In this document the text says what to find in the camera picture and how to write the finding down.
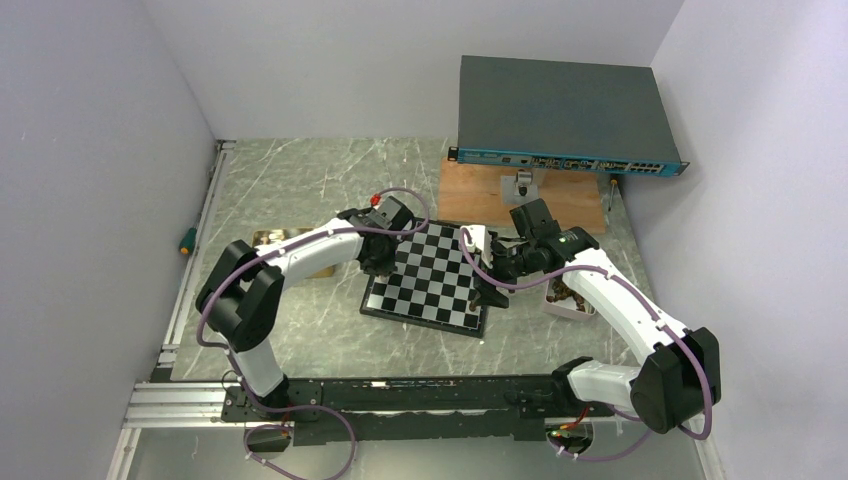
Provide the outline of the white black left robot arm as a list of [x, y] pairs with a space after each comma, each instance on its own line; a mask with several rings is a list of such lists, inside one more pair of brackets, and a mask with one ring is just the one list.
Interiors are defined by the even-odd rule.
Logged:
[[342, 211], [277, 245], [259, 248], [238, 240], [225, 247], [195, 308], [220, 336], [217, 345], [249, 387], [247, 404], [258, 417], [275, 419], [289, 404], [289, 379], [269, 340], [283, 293], [320, 270], [350, 261], [368, 275], [390, 275], [399, 244], [415, 227], [412, 211], [389, 196], [377, 206]]

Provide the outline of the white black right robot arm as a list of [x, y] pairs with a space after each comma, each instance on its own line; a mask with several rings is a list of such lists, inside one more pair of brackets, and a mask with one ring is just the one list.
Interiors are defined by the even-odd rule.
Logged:
[[552, 374], [551, 401], [574, 415], [602, 403], [635, 416], [651, 431], [679, 429], [705, 440], [721, 399], [720, 347], [707, 328], [690, 329], [658, 307], [613, 264], [581, 227], [562, 228], [546, 203], [511, 210], [519, 243], [505, 246], [483, 225], [464, 226], [459, 245], [474, 271], [474, 305], [507, 308], [508, 293], [543, 285], [574, 293], [623, 338], [638, 364], [580, 357]]

